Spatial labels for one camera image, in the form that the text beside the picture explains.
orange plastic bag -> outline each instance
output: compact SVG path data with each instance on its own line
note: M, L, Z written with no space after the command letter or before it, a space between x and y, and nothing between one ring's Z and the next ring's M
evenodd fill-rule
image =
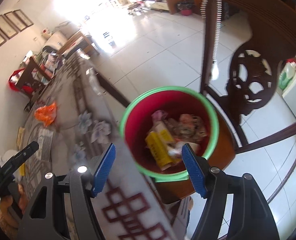
M57 116L57 104L56 102L53 102L50 106L42 106L39 107L35 111L35 118L38 121L43 122L44 127L47 127L50 125Z

yellow box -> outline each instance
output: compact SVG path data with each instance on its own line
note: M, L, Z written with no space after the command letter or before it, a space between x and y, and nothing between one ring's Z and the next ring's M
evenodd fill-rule
M156 160L158 167L163 171L171 166L173 159L168 155L167 150L158 137L156 132L148 133L148 136L145 139L148 148Z
M21 176L25 175L25 164L24 163L19 167L19 174Z
M157 132L159 138L164 144L166 144L166 146L168 143L175 142L174 138L171 136L170 132L168 131L166 125L162 121L156 122L154 130Z

floral tablecloth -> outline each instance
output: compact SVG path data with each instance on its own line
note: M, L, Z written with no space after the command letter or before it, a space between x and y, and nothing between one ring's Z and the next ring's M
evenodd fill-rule
M56 119L47 127L53 131L52 143L48 145L50 156L33 155L26 162L22 183L28 197L47 172L60 176L81 164L88 165L91 158L101 155L112 142L117 149L116 159L103 192L93 199L106 239L177 240L167 212L136 169L128 147L119 136L96 77L91 75L91 62L80 55L83 56L80 51L76 52L62 66L25 122L23 147L38 140L39 130L44 129L43 123L34 118L34 111L56 102ZM67 218L73 228L70 212Z

trash bin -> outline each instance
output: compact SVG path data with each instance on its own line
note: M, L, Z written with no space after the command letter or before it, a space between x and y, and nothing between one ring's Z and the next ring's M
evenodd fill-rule
M120 134L125 139L143 174L154 177L156 182L188 179L188 173L181 162L161 171L146 146L145 138L152 127L151 115L163 110L169 118L179 119L181 114L200 116L205 123L208 136L200 142L196 153L208 159L213 153L219 134L216 111L208 99L189 88L168 86L150 90L136 98L126 109L120 122Z

green bin rim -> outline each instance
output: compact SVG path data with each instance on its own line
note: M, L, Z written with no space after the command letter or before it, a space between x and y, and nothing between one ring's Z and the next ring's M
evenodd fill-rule
M139 102L141 102L143 99L145 99L146 97L148 97L152 94L162 92L162 91L169 91L169 90L180 91L180 92L192 95L193 97L195 97L196 99L201 101L203 103L203 105L205 106L206 111L209 115L210 126L212 128L210 131L208 146L207 146L204 154L202 155L206 160L208 160L210 158L210 156L212 155L213 151L215 150L215 147L216 147L217 141L218 141L218 136L219 136L218 117L217 117L216 110L214 109L214 107L210 103L210 101L202 94L200 94L190 88L178 87L178 86L167 86L167 87L155 88L155 89L149 90L149 91L141 94L139 97L137 97L134 101L132 101L130 103L130 105L126 108L126 110L122 116L120 126L119 126L119 132L120 132L122 138L125 138L126 122L127 122L128 116L130 115L131 111L135 108L135 106ZM177 180L182 180L184 177L186 177L186 178L188 177L187 170L173 173L173 174L161 174L161 173L149 171L146 168L144 168L143 166L139 165L137 162L136 162L136 166L141 173L143 173L147 176L150 176L150 177L154 177L156 179L161 179L163 181L167 181L167 180L168 181L177 181Z

